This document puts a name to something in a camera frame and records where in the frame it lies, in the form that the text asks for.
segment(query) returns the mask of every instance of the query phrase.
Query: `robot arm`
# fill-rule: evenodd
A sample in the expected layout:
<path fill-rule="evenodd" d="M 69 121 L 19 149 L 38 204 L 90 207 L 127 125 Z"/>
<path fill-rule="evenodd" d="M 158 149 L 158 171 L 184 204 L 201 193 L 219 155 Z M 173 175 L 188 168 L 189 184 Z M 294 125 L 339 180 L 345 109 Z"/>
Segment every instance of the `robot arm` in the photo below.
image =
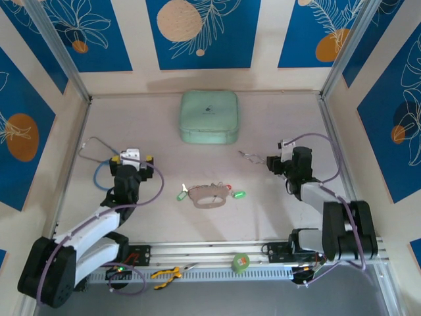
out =
<path fill-rule="evenodd" d="M 312 150 L 307 147 L 284 150 L 281 143 L 278 146 L 287 153 L 287 159 L 282 157 L 283 153 L 267 157 L 267 167 L 274 174 L 285 177 L 289 193 L 313 206 L 323 218 L 322 230 L 299 228 L 292 231 L 287 250 L 289 254 L 311 251 L 323 253 L 329 260 L 358 259 L 357 243 L 344 204 L 312 175 Z M 364 257 L 372 259 L 377 255 L 378 247 L 370 207 L 364 201 L 345 202 L 356 223 Z"/>
<path fill-rule="evenodd" d="M 127 207 L 102 216 L 100 214 L 118 205 L 136 204 L 140 183 L 153 175 L 153 168 L 124 160 L 139 160 L 139 156 L 138 149 L 128 149 L 110 159 L 114 187 L 107 192 L 100 208 L 75 227 L 82 226 L 77 233 L 72 234 L 75 231 L 72 229 L 51 239 L 41 237 L 34 242 L 18 282 L 19 292 L 36 297 L 48 258 L 67 236 L 71 236 L 71 239 L 56 254 L 43 283 L 41 300 L 51 307 L 60 307 L 76 285 L 104 263 L 125 260 L 128 256 L 128 238 L 114 230 L 127 221 L 135 208 Z M 153 164 L 153 158 L 148 157 L 147 162 Z"/>

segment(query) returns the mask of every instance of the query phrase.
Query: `green box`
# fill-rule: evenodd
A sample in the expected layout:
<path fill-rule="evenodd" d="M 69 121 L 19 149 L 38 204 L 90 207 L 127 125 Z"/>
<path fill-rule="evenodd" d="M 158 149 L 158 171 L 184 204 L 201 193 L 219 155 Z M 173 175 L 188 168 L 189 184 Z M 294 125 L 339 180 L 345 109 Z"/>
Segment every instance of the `green box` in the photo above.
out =
<path fill-rule="evenodd" d="M 192 144 L 232 144 L 238 139 L 239 109 L 232 91 L 189 91 L 180 112 L 182 140 Z"/>

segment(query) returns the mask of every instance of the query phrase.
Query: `tape roll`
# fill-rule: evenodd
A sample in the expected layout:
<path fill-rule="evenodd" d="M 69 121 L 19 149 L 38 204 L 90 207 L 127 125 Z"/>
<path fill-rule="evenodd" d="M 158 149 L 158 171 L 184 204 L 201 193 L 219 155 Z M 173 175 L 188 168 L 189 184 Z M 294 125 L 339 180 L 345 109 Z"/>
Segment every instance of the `tape roll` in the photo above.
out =
<path fill-rule="evenodd" d="M 243 273 L 250 265 L 250 258 L 245 253 L 237 253 L 232 261 L 231 268 L 235 273 Z"/>

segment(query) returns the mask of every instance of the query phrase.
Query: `white floor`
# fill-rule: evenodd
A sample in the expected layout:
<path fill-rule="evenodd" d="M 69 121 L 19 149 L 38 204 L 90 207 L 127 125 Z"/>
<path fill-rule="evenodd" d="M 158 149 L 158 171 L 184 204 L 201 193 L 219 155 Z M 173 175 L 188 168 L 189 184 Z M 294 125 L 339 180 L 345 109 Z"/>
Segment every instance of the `white floor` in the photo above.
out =
<path fill-rule="evenodd" d="M 138 147 L 143 158 L 152 155 L 165 177 L 165 188 L 154 203 L 139 207 L 118 231 L 133 242 L 211 242 L 287 238 L 293 228 L 319 227 L 321 215 L 289 196 L 283 180 L 265 165 L 253 165 L 237 152 L 278 154 L 278 142 L 307 132 L 326 134 L 314 94 L 238 93 L 241 107 L 239 139 L 233 145 L 192 145 L 178 132 L 180 94 L 94 99 L 83 140 L 98 136 L 117 150 Z M 313 149 L 315 177 L 325 179 L 336 171 L 332 149 L 326 140 L 304 138 L 297 145 Z M 111 153 L 95 140 L 84 154 L 100 160 Z M 66 193 L 57 232 L 64 232 L 91 215 L 105 198 L 93 185 L 97 163 L 77 158 Z M 108 168 L 99 181 L 112 186 Z M 218 183 L 245 190 L 243 199 L 228 198 L 225 206 L 201 210 L 186 198 L 178 202 L 186 186 Z M 160 186 L 155 173 L 141 183 L 140 201 L 152 197 Z M 338 178 L 329 187 L 344 194 Z"/>

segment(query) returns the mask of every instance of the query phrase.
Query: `yellow-handled pliers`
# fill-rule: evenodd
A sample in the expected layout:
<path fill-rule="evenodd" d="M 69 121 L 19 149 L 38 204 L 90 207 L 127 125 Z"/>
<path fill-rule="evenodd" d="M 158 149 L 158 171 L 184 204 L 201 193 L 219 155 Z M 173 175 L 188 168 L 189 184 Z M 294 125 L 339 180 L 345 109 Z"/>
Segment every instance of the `yellow-handled pliers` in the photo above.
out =
<path fill-rule="evenodd" d="M 153 275 L 151 275 L 151 278 L 156 278 L 159 275 L 165 275 L 168 273 L 174 273 L 172 277 L 169 278 L 164 284 L 156 285 L 154 287 L 155 290 L 162 290 L 163 288 L 166 288 L 167 285 L 169 285 L 172 281 L 174 281 L 176 278 L 181 278 L 183 276 L 183 273 L 186 271 L 189 271 L 190 269 L 194 268 L 198 263 L 192 263 L 190 265 L 185 265 L 184 267 L 175 267 L 172 270 L 161 270 L 155 272 Z"/>

